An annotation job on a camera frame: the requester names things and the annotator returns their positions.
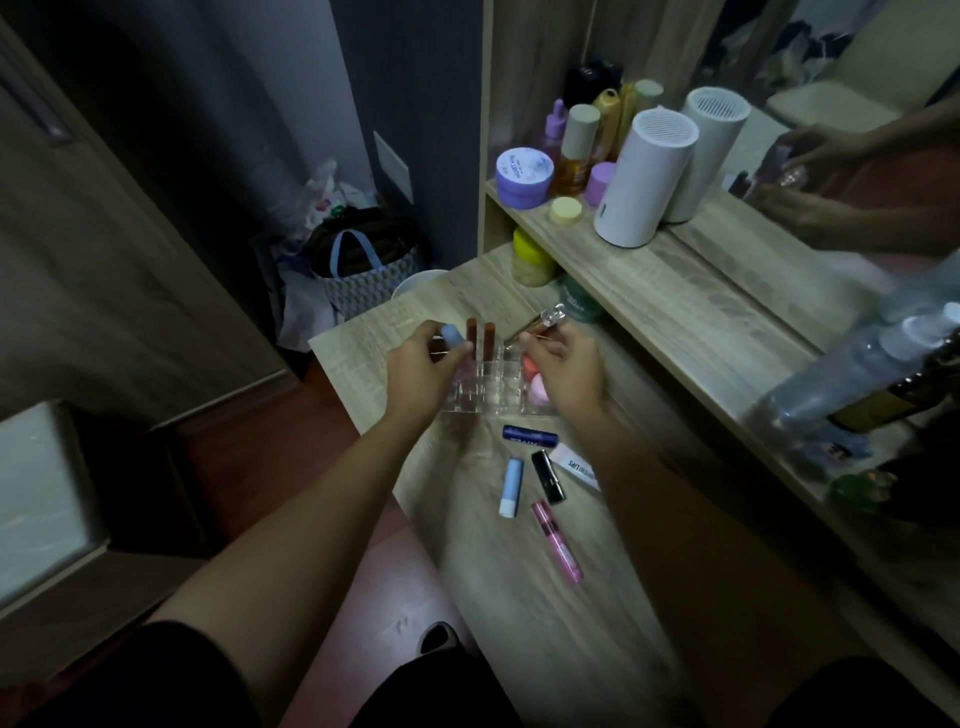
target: white humidifier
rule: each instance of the white humidifier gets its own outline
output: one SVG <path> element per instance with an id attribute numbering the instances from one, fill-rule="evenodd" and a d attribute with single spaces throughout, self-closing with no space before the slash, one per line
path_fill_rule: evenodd
<path id="1" fill-rule="evenodd" d="M 620 248 L 639 248 L 657 231 L 699 132 L 677 111 L 657 107 L 634 117 L 593 229 Z"/>
<path id="2" fill-rule="evenodd" d="M 750 116 L 750 104 L 738 93 L 704 86 L 686 94 L 681 113 L 696 123 L 700 139 L 666 207 L 666 223 L 683 223 L 693 217 L 697 205 L 717 183 L 723 161 Z"/>

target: blue lip balm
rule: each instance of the blue lip balm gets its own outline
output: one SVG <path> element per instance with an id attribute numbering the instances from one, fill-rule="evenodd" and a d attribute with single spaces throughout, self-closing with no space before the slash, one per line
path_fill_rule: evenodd
<path id="1" fill-rule="evenodd" d="M 524 445 L 536 445 L 538 448 L 555 448 L 560 443 L 560 435 L 556 432 L 543 432 L 515 425 L 503 425 L 503 439 Z"/>
<path id="2" fill-rule="evenodd" d="M 464 337 L 460 335 L 460 331 L 453 324 L 444 324 L 444 327 L 440 329 L 440 335 L 451 350 L 464 343 Z"/>

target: forearm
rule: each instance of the forearm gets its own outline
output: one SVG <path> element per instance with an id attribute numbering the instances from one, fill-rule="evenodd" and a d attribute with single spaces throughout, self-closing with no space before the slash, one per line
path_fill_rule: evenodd
<path id="1" fill-rule="evenodd" d="M 947 206 L 858 210 L 849 228 L 831 237 L 838 250 L 941 257 L 960 246 L 960 210 Z"/>
<path id="2" fill-rule="evenodd" d="M 276 724 L 340 609 L 422 427 L 381 420 L 318 482 L 228 546 L 156 612 L 205 633 Z"/>
<path id="3" fill-rule="evenodd" d="M 812 587 L 635 434 L 599 410 L 573 426 L 711 724 L 761 725 L 818 667 L 866 653 Z"/>
<path id="4" fill-rule="evenodd" d="M 868 157 L 904 154 L 937 144 L 960 143 L 960 96 L 863 134 Z"/>

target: makeup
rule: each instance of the makeup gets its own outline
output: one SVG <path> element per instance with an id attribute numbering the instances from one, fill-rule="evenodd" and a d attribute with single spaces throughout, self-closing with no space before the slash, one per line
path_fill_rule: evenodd
<path id="1" fill-rule="evenodd" d="M 504 346 L 510 346 L 517 339 L 519 339 L 520 334 L 526 331 L 531 336 L 542 336 L 547 332 L 549 328 L 556 326 L 559 322 L 566 318 L 566 308 L 562 303 L 556 303 L 550 308 L 545 308 L 543 311 L 534 316 L 521 330 L 515 332 L 509 339 L 504 343 Z"/>
<path id="2" fill-rule="evenodd" d="M 476 361 L 477 358 L 477 320 L 467 319 L 467 340 L 473 345 L 473 351 L 470 352 L 470 358 Z"/>
<path id="3" fill-rule="evenodd" d="M 557 522 L 553 518 L 553 513 L 550 512 L 550 506 L 542 500 L 538 500 L 533 504 L 533 512 L 534 516 L 537 517 L 540 528 L 543 529 L 543 535 L 550 541 L 553 552 L 557 555 L 558 561 L 560 561 L 561 568 L 566 575 L 570 577 L 570 581 L 574 584 L 579 584 L 584 580 L 584 573 L 580 571 L 580 565 L 577 564 L 577 560 L 573 558 L 573 554 L 570 553 L 570 547 L 566 544 L 566 538 L 564 538 L 564 534 L 557 526 Z"/>
<path id="4" fill-rule="evenodd" d="M 565 471 L 576 475 L 591 488 L 600 490 L 600 483 L 593 474 L 593 466 L 563 443 L 557 445 L 550 453 L 550 459 Z"/>
<path id="5" fill-rule="evenodd" d="M 496 324 L 483 325 L 483 360 L 493 361 L 493 350 L 496 348 Z"/>
<path id="6" fill-rule="evenodd" d="M 440 335 L 444 338 L 451 352 L 455 347 L 464 343 L 464 337 L 460 335 L 460 331 L 453 324 L 444 324 L 440 329 Z M 460 362 L 460 366 L 457 368 L 457 377 L 460 379 L 476 377 L 476 366 L 470 361 L 469 357 Z"/>
<path id="7" fill-rule="evenodd" d="M 505 519 L 516 516 L 516 502 L 520 497 L 520 480 L 523 479 L 523 461 L 510 458 L 507 474 L 503 476 L 503 495 L 500 496 L 500 515 Z"/>
<path id="8" fill-rule="evenodd" d="M 543 432 L 538 429 L 527 429 L 516 425 L 503 425 L 503 439 L 513 440 L 524 445 L 536 445 L 538 448 L 555 448 L 560 442 L 560 435 L 556 432 Z"/>
<path id="9" fill-rule="evenodd" d="M 546 387 L 543 386 L 543 375 L 536 374 L 530 380 L 530 386 L 527 387 L 527 400 L 535 407 L 550 406 L 550 397 L 546 393 Z"/>
<path id="10" fill-rule="evenodd" d="M 543 493 L 546 495 L 547 502 L 550 505 L 563 503 L 566 500 L 566 493 L 560 486 L 557 474 L 553 472 L 553 466 L 550 465 L 546 450 L 537 450 L 530 456 L 530 459 L 534 461 L 534 470 L 537 471 L 537 477 L 540 479 L 540 485 L 543 486 Z"/>

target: light switch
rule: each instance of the light switch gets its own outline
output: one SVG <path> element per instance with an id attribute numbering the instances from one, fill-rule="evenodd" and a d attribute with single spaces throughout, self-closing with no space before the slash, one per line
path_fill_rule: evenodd
<path id="1" fill-rule="evenodd" d="M 376 144 L 376 156 L 380 161 L 380 169 L 383 170 L 383 174 L 390 178 L 390 181 L 396 185 L 397 189 L 403 193 L 403 196 L 412 205 L 414 203 L 414 188 L 410 184 L 409 167 L 403 159 L 397 156 L 396 152 L 391 149 L 379 133 L 373 132 L 373 142 Z"/>

